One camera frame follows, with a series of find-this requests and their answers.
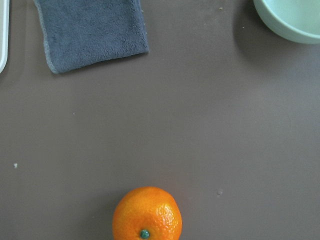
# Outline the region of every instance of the bowl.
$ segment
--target bowl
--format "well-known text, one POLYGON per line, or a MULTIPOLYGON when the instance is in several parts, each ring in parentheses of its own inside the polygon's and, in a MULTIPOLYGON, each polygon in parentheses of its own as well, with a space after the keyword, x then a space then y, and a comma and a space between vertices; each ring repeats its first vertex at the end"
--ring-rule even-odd
POLYGON ((320 44, 320 0, 253 0, 262 21, 279 36, 320 44))

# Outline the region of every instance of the washcloth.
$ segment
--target washcloth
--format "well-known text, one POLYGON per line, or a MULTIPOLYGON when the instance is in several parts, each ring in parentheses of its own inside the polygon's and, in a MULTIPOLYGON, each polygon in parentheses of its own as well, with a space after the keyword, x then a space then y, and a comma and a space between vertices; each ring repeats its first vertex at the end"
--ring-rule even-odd
POLYGON ((63 73, 149 50, 140 0, 34 0, 47 64, 63 73))

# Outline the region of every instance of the white plastic container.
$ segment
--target white plastic container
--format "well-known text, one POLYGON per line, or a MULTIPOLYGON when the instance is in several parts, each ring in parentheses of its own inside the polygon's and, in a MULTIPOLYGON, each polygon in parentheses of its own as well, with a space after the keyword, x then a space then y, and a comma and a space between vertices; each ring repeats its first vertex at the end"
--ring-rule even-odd
POLYGON ((9 0, 0 0, 0 73, 8 58, 9 0))

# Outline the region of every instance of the gray surface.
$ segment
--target gray surface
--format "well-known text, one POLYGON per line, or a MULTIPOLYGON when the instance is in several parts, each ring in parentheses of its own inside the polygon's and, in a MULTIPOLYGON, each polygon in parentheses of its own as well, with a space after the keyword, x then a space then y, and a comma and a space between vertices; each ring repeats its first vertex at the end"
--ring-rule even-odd
POLYGON ((175 197, 181 240, 319 238, 320 46, 251 1, 143 0, 148 55, 53 75, 34 4, 11 3, 1 239, 112 239, 145 185, 175 197))

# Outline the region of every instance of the citrus fruit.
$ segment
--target citrus fruit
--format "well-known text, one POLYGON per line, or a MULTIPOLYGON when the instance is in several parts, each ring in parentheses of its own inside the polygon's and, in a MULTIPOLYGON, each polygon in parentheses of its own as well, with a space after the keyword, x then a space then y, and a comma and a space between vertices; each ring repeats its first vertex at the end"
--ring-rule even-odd
POLYGON ((130 191, 113 214, 114 240, 178 240, 181 231, 182 218, 175 199, 158 187, 130 191))

